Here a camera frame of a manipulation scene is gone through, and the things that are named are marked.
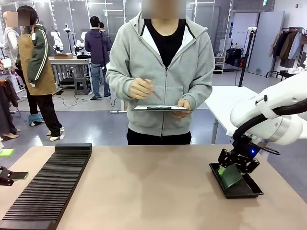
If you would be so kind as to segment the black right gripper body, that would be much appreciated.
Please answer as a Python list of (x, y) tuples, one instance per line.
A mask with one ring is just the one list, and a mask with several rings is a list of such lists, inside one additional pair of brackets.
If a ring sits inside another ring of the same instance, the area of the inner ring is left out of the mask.
[(251, 138), (242, 135), (233, 138), (233, 149), (231, 150), (231, 157), (237, 159), (238, 156), (245, 156), (253, 159), (260, 151), (260, 147), (251, 142)]

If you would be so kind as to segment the person's right hand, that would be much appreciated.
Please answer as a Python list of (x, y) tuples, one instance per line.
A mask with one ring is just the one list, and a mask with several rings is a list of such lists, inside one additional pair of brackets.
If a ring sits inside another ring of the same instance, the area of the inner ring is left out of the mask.
[(132, 81), (129, 89), (129, 96), (133, 99), (145, 99), (154, 91), (151, 80), (136, 78)]

